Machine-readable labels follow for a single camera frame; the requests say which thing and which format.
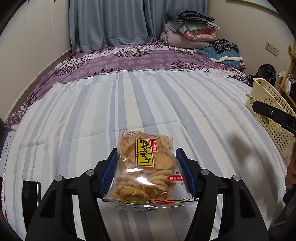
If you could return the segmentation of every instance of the snack bag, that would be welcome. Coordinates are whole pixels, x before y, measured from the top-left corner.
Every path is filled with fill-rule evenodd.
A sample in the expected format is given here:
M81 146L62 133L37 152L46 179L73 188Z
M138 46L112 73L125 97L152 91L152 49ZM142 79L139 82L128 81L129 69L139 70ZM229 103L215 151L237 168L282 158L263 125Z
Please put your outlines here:
M138 131L119 134L119 160L105 202L171 204L194 201L173 155L173 139Z

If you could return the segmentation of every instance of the human hand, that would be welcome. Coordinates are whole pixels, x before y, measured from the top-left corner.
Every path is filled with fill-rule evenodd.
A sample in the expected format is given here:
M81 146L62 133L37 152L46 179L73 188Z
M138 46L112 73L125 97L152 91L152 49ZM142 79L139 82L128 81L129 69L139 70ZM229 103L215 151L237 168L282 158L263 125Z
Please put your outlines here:
M292 189L296 185L296 142L293 144L292 154L290 156L290 163L287 167L287 175L285 185L288 189Z

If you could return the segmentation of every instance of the beige laundry basket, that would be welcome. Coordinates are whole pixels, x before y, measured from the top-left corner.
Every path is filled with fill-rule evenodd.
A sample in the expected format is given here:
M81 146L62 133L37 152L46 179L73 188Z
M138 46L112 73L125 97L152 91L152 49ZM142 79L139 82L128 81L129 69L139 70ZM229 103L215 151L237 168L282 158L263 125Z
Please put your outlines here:
M295 112L289 106L287 101L277 92L277 90L264 79L254 79L253 88L250 96L254 97L260 102L264 102L273 107L279 108L292 116L296 117ZM251 101L248 99L246 103L247 108L260 121L260 123L267 130L268 134L273 139L281 155L285 158L291 154L293 143L296 139L294 135L282 128L278 123L269 119L269 125L265 124L262 118L253 111Z

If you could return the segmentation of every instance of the black bag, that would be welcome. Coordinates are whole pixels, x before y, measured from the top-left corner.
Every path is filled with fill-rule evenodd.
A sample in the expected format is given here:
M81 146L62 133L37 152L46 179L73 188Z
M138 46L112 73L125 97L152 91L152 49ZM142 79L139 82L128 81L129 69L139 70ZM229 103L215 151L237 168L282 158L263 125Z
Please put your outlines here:
M276 83L276 70L271 64L263 64L259 67L258 72L255 76L249 76L249 84L251 87L253 86L254 82L253 78L265 79L274 87Z

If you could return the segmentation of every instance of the baseboard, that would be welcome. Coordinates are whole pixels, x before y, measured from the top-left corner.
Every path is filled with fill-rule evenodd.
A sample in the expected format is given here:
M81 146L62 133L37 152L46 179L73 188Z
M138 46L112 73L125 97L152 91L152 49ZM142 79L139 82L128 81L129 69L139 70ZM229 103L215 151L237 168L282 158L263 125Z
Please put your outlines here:
M13 103L13 105L11 106L10 110L8 111L7 115L5 116L5 123L10 115L10 113L12 112L13 108L15 107L15 105L17 104L17 102L19 101L19 99L22 97L22 95L26 92L26 90L30 87L31 84L33 84L33 82L37 79L37 77L35 77L33 80L31 80L31 82L26 86L26 88L20 93L20 95L18 96L18 98L15 100L15 102Z
M59 57L57 57L54 61L52 61L50 64L48 64L45 68L43 68L43 70L41 70L39 73L38 73L38 76L41 75L43 73L43 71L45 71L51 64L53 64L57 59L59 59L60 57L62 57L65 53L69 52L70 50L72 50L72 48L68 49L66 52L64 52L63 54L61 54Z
M30 83L26 86L26 88L20 93L20 95L18 96L18 98L15 100L15 102L13 103L13 105L11 106L11 108L9 109L9 112L7 113L7 115L5 116L5 120L4 123L6 123L8 117L10 116L12 110L14 109L14 107L16 106L17 102L20 100L20 98L24 95L24 93L26 92L26 90L30 87L30 85L33 84L33 82L38 78L39 75L41 75L50 65L52 65L55 61L57 61L60 57L62 57L64 54L66 54L67 52L69 52L70 50L72 50L72 48L68 49L67 51L65 51L63 54L61 54L60 56L58 56L55 60L53 60L51 63L49 63L45 68L43 68L43 70L33 79L30 81Z

